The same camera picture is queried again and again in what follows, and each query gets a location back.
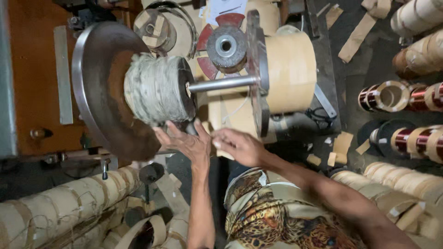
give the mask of brown wooden panel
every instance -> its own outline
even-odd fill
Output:
[[[9,0],[8,13],[20,154],[81,149],[80,137],[86,131],[85,125],[59,122],[53,30],[66,25],[71,14],[50,0]],[[73,38],[68,39],[70,55],[74,42]],[[30,131],[36,128],[46,128],[54,134],[35,141]]]

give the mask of metal shaft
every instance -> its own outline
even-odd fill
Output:
[[[200,93],[200,92],[227,89],[239,86],[250,86],[254,84],[255,81],[256,77],[250,75],[240,76],[235,78],[224,78],[224,79],[206,81],[205,83],[201,84],[190,85],[189,91],[191,93]]]

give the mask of thread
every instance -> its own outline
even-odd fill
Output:
[[[195,104],[186,94],[187,83],[193,77],[184,58],[135,54],[124,78],[124,96],[135,118],[148,125],[190,121]]]

